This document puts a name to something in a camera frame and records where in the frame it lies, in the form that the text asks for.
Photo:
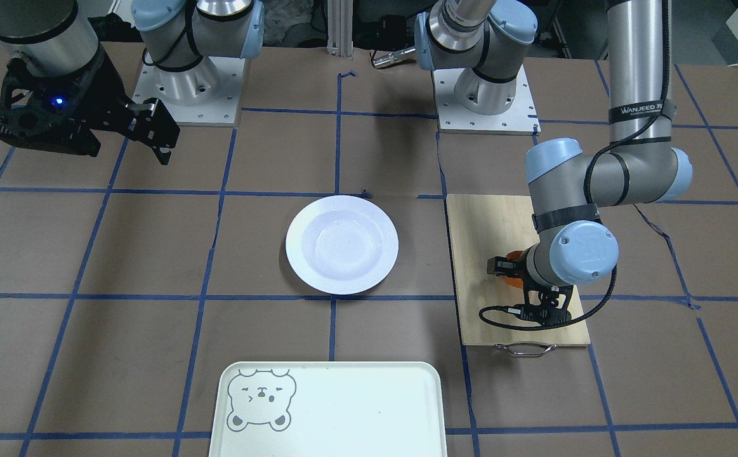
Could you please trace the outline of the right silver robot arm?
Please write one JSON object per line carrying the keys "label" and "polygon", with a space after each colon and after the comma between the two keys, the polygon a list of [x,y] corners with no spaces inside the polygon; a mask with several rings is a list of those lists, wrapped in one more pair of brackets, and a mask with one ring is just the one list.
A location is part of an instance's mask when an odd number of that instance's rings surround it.
{"label": "right silver robot arm", "polygon": [[1,83],[0,141],[95,157],[96,130],[122,134],[168,165],[180,127],[172,104],[219,91],[213,58],[261,52],[261,1],[134,1],[131,12],[154,70],[156,96],[134,101],[76,1],[0,1],[0,43],[11,52]]}

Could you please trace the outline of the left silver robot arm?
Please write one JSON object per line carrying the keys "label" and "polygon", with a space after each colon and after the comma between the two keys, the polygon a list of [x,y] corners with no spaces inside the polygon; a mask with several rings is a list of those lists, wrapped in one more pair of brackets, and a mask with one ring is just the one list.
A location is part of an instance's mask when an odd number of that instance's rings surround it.
{"label": "left silver robot arm", "polygon": [[[488,261],[488,274],[520,280],[524,300],[483,307],[478,316],[486,324],[507,329],[490,315],[510,314],[522,321],[519,330],[540,331],[589,318],[590,312],[572,318],[571,294],[609,274],[609,299],[619,258],[600,209],[667,201],[690,186],[690,159],[671,145],[671,2],[607,1],[605,11],[610,142],[592,156],[571,138],[541,142],[526,153],[539,242]],[[504,93],[514,87],[536,22],[533,11],[517,1],[438,1],[415,21],[419,66],[462,69],[456,86],[462,105],[480,115],[502,113]]]}

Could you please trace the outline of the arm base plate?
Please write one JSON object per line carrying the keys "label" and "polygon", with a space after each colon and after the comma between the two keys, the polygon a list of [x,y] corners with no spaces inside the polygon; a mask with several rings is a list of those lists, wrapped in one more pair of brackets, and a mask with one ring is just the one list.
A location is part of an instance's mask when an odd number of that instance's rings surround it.
{"label": "arm base plate", "polygon": [[194,69],[166,72],[144,66],[133,99],[156,96],[180,126],[236,127],[249,60],[203,58]]}
{"label": "arm base plate", "polygon": [[441,133],[532,135],[542,131],[524,66],[503,84],[472,69],[433,70]]}

